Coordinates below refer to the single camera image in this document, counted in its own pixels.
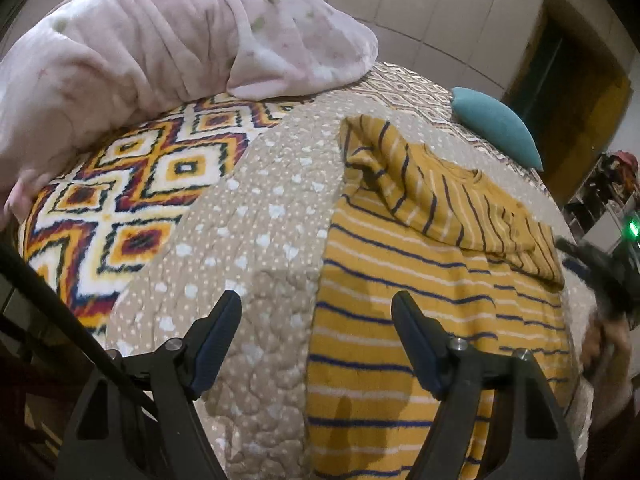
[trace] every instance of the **white fleece blanket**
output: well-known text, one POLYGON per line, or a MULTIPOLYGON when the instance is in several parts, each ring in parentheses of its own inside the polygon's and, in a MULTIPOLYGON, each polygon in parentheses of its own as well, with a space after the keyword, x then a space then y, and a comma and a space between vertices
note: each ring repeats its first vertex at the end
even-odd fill
POLYGON ((225 90, 336 88, 377 54, 322 0, 66 0, 0 62, 0 228, 109 130, 225 90))

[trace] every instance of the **teal pillow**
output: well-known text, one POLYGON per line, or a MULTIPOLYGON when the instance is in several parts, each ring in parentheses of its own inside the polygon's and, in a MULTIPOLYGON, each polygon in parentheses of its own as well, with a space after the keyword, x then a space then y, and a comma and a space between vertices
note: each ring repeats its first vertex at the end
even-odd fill
POLYGON ((451 108, 461 124, 484 137, 523 168, 542 171, 540 154, 522 120, 507 105, 481 92, 455 87, 451 108))

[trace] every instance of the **tiled wall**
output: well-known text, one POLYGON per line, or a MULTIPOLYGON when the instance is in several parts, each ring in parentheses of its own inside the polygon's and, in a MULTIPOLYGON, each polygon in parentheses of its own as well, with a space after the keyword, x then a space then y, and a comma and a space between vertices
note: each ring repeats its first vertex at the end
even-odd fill
MULTIPOLYGON (((28 0, 0 42, 2 56, 62 0, 28 0)), ((467 86, 501 97, 530 40, 543 0, 327 0, 367 23, 379 59, 441 85, 467 86)), ((636 49, 605 0, 567 0, 585 17, 626 72, 636 49)))

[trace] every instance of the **bolt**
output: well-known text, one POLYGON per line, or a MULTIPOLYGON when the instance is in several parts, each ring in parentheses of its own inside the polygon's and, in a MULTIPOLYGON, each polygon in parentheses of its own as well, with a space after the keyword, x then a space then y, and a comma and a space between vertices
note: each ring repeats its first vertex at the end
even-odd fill
POLYGON ((533 359, 533 354, 526 348, 516 348, 511 355, 523 361, 531 361, 533 359))
POLYGON ((469 343, 461 337, 452 337, 449 339, 449 348, 452 350, 463 351, 466 350, 469 346, 469 343))
POLYGON ((175 352, 176 350, 182 348, 182 339, 180 339, 179 337, 172 337, 171 339, 167 340, 166 343, 164 343, 164 347, 169 352, 175 352))

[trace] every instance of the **striped sweater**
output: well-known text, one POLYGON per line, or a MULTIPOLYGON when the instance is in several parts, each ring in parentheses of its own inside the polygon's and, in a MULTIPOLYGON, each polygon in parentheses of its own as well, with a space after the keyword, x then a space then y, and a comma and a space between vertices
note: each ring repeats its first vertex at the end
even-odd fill
MULTIPOLYGON (((340 128, 346 185, 324 253, 306 415, 321 478, 406 476, 438 403, 415 379, 390 316, 408 290, 477 348, 529 348, 564 396, 568 338, 549 226, 481 171, 439 160, 380 119, 340 128)), ((479 407, 461 478, 482 457, 492 395, 479 407)))

